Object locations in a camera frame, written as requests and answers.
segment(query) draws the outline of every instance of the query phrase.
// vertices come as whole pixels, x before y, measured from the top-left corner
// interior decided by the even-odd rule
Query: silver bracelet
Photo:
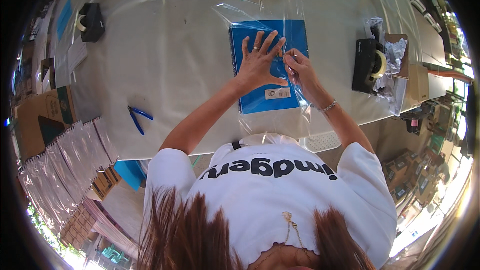
[[[312,104],[312,106],[315,107],[315,109],[317,109],[317,111],[319,111],[321,113],[325,113],[326,111],[330,110],[331,108],[333,108],[336,105],[337,105],[337,100],[335,100],[335,99],[333,99],[333,102],[332,102],[331,105],[327,106],[323,110],[319,109],[318,107],[316,107],[315,105]]]

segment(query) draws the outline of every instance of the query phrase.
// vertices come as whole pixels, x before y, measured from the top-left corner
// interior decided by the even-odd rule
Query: tree
[[[71,254],[74,254],[78,257],[83,257],[82,253],[77,249],[73,248],[71,244],[68,247],[65,247],[55,236],[52,231],[48,228],[45,222],[40,218],[39,212],[33,207],[32,203],[28,203],[27,208],[28,216],[30,217],[33,226],[38,231],[38,233],[45,239],[45,241],[53,248],[55,251],[62,257],[65,257],[67,251]]]

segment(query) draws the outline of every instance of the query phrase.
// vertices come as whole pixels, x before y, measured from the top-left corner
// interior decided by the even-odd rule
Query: barcode sticker
[[[271,88],[265,90],[265,99],[282,99],[282,98],[290,98],[290,88],[289,87],[281,87],[281,88]]]
[[[425,189],[425,187],[427,186],[427,184],[428,184],[428,179],[425,179],[425,180],[423,181],[423,183],[421,184],[420,189]]]

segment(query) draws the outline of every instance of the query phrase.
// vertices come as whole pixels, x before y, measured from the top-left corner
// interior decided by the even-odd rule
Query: finger
[[[289,65],[285,64],[285,71],[288,74],[288,79],[292,83],[292,85],[299,85],[299,74],[298,72],[294,73],[294,70],[289,67]]]
[[[247,36],[245,39],[243,39],[243,42],[241,44],[241,50],[243,52],[243,57],[248,57],[248,55],[250,54],[248,52],[248,41],[250,41],[249,36]]]
[[[273,47],[272,51],[270,51],[268,56],[273,59],[279,52],[282,51],[282,47],[283,47],[283,45],[285,45],[286,41],[287,41],[287,39],[285,39],[285,37],[281,38],[278,41],[278,43],[275,45],[275,47]]]
[[[285,57],[286,56],[292,56],[292,57],[295,57],[298,61],[299,64],[305,64],[305,63],[309,63],[310,60],[308,59],[308,57],[304,56],[303,53],[301,53],[298,49],[296,48],[292,48],[290,49],[289,51],[285,52]]]
[[[279,86],[282,86],[282,87],[288,87],[289,86],[289,82],[286,79],[282,79],[282,78],[274,77],[274,76],[271,77],[270,83],[273,84],[273,85],[279,85]]]
[[[262,45],[262,38],[264,37],[264,34],[265,32],[263,30],[257,33],[257,37],[255,38],[255,42],[253,43],[253,50],[251,51],[252,53],[259,52],[259,48]]]
[[[266,55],[267,54],[267,51],[268,51],[268,48],[270,47],[270,45],[272,45],[272,42],[273,42],[273,39],[275,39],[275,37],[279,34],[278,31],[274,30],[273,32],[271,32],[268,37],[265,39],[265,41],[263,42],[263,45],[261,46],[261,49],[260,49],[260,53],[262,55]]]
[[[307,69],[307,66],[297,63],[297,61],[289,54],[285,55],[285,63],[295,71],[303,71]]]

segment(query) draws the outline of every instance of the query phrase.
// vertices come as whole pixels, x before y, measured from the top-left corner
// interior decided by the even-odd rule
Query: gold necklace
[[[280,249],[282,249],[285,244],[288,242],[289,240],[289,237],[290,237],[290,224],[293,226],[293,229],[295,229],[295,231],[297,232],[297,237],[298,237],[298,240],[300,241],[300,246],[301,246],[301,249],[303,250],[303,252],[305,253],[305,255],[307,255],[307,258],[308,258],[308,261],[310,261],[310,264],[312,264],[312,260],[310,259],[310,255],[308,255],[308,251],[307,249],[305,248],[305,246],[303,246],[303,243],[302,243],[302,239],[300,238],[300,233],[299,233],[299,230],[298,230],[298,225],[297,223],[295,223],[294,221],[292,221],[292,213],[290,212],[283,212],[282,213],[283,215],[283,218],[285,219],[285,221],[288,222],[288,232],[286,233],[286,239],[285,239],[285,242],[280,246],[280,247],[277,247],[277,249],[275,249],[272,253],[270,253],[269,255],[267,255],[266,258],[264,258],[260,264],[257,265],[257,267],[255,267],[255,270],[260,267],[260,265],[265,262],[269,257],[271,257],[274,253],[277,253]]]

